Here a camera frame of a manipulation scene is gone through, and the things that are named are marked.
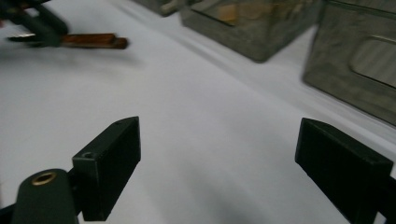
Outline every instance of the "white tabletop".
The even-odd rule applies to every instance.
[[[129,0],[53,0],[72,33],[127,50],[28,49],[0,30],[0,207],[23,179],[139,116],[142,161],[107,223],[347,223],[294,162],[301,118],[328,122],[396,161],[394,127],[306,86],[315,28],[254,63]]]

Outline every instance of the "gray metal container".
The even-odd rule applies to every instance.
[[[396,1],[328,1],[304,81],[396,125]]]
[[[169,16],[177,11],[177,0],[134,0],[134,1],[164,17]]]
[[[265,62],[316,23],[320,0],[180,0],[182,23]]]

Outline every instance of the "metal box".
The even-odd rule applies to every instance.
[[[328,1],[304,81],[396,125],[396,1]]]
[[[169,16],[177,11],[177,0],[134,0],[136,3],[160,14]]]
[[[182,23],[265,62],[317,21],[320,0],[180,0]]]

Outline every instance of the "white table surface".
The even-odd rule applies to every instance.
[[[23,179],[71,158],[110,123],[140,117],[142,161],[107,223],[347,223],[294,162],[301,118],[396,161],[394,127],[302,81],[315,28],[254,63],[129,0],[53,0],[72,33],[127,50],[28,49],[0,30],[0,207]]]

